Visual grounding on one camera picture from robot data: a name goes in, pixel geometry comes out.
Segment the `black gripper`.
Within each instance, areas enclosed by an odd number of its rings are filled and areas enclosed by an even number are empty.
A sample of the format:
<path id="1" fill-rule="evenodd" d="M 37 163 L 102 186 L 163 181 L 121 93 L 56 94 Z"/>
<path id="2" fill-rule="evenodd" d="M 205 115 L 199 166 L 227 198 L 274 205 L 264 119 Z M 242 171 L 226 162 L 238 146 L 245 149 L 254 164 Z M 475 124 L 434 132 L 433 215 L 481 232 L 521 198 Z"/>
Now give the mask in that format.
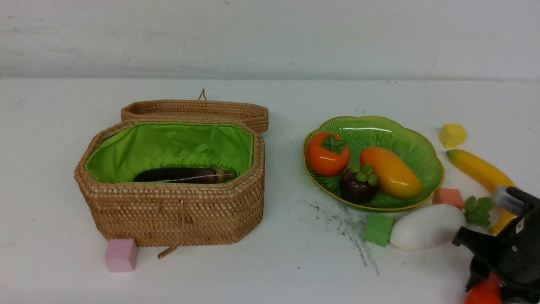
<path id="1" fill-rule="evenodd" d="M 525 205 L 495 236 L 461 228 L 452 243 L 473 253 L 465 285 L 468 293 L 488 279 L 490 273 L 501 283 L 502 304 L 538 304 L 540 296 L 540 206 L 539 199 L 518 188 L 511 195 Z"/>

